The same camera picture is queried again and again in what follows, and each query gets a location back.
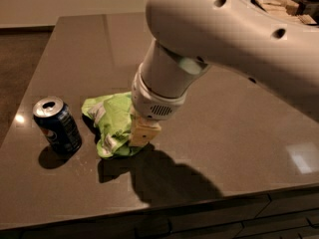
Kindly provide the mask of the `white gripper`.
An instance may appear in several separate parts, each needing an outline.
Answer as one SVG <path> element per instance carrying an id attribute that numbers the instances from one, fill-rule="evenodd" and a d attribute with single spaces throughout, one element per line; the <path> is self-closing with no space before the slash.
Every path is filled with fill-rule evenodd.
<path id="1" fill-rule="evenodd" d="M 164 98 L 149 90 L 142 78 L 142 65 L 132 83 L 132 103 L 130 109 L 131 133 L 129 146 L 144 147 L 161 131 L 157 120 L 169 120 L 184 104 L 186 94 L 179 98 Z"/>

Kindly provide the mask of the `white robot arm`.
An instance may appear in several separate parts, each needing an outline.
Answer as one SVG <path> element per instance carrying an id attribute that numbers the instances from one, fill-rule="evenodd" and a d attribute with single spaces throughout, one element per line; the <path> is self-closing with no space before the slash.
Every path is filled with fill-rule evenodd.
<path id="1" fill-rule="evenodd" d="M 319 117 L 319 30 L 278 19 L 249 0 L 147 0 L 153 36 L 132 85 L 130 144 L 144 146 L 211 65 L 250 77 Z"/>

